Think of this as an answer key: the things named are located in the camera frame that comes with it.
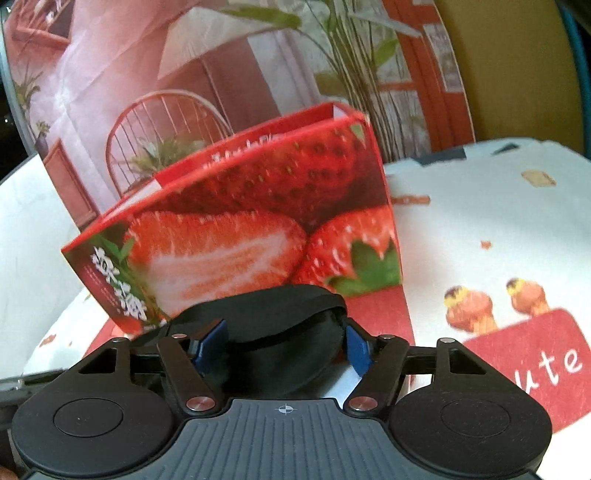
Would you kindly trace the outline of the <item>white sock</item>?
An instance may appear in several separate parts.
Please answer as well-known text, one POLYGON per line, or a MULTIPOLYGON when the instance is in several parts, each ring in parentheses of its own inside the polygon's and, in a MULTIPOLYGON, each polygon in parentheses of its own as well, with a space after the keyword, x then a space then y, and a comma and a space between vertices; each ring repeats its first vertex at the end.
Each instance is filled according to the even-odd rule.
POLYGON ((349 363, 337 363, 329 367, 322 375, 318 394, 325 399, 334 399, 339 407, 344 405, 346 398, 353 392, 361 377, 349 363))

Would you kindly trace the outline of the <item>black eye mask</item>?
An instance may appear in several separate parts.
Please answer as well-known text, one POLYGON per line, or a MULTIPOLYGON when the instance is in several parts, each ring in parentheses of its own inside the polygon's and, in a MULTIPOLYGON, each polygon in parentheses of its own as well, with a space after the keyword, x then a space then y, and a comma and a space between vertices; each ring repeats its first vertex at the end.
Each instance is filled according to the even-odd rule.
POLYGON ((346 318, 341 295, 315 285, 284 285, 195 304, 131 345, 152 347, 165 336, 196 339, 204 333, 189 351, 211 389, 225 397, 280 398, 332 364, 346 318))

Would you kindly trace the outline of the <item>printed living room backdrop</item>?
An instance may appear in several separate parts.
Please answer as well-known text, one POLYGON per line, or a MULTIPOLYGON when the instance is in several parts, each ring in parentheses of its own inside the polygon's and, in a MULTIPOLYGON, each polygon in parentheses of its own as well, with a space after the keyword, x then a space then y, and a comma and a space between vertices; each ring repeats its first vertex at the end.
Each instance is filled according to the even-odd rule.
POLYGON ((161 162, 325 101, 387 162, 475 137, 432 1, 5 1, 1 77, 81 228, 161 162))

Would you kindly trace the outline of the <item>white marble board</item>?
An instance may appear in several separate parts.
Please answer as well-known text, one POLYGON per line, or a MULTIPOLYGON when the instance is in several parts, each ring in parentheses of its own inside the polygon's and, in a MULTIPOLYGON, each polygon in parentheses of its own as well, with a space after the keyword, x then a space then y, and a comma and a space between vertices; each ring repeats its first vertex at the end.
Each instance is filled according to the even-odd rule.
POLYGON ((105 323, 61 253, 78 235, 37 156, 1 183, 1 377, 72 365, 105 323))

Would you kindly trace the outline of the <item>cartoon print table cloth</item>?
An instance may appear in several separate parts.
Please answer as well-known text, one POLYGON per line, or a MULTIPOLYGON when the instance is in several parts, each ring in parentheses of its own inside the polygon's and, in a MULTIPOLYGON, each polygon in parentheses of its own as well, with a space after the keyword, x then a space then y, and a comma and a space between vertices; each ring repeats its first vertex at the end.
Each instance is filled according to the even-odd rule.
POLYGON ((410 343, 388 410, 318 394, 345 339, 304 388, 221 411, 181 411, 156 344, 113 339, 18 408, 28 477, 588 478, 589 161, 533 141, 385 177, 410 331, 363 329, 410 343))

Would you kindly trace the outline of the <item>red strawberry cardboard box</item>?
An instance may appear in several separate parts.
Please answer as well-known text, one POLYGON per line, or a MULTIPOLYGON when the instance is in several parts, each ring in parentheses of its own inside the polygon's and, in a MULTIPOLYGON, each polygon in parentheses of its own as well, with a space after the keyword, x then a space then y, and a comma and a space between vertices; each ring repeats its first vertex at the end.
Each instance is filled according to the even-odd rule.
POLYGON ((341 103, 183 158, 62 252, 131 336, 193 305, 283 285, 342 295, 374 335, 410 331, 377 139, 368 117, 341 103))

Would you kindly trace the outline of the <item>yellow wooden board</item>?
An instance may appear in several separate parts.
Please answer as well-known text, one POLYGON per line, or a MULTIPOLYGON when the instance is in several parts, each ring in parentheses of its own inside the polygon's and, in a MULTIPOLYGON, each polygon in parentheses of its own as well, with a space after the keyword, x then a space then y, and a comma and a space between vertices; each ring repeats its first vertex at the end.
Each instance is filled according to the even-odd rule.
POLYGON ((531 137, 584 150, 573 51, 553 1, 440 1, 479 141, 531 137))

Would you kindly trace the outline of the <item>teal curtain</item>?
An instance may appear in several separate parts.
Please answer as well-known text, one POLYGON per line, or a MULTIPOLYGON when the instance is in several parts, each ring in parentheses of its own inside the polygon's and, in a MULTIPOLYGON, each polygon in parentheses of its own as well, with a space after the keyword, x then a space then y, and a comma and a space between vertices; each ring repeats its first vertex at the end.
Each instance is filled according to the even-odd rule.
POLYGON ((557 1, 573 52, 583 115, 584 156, 590 158, 590 2, 557 1))

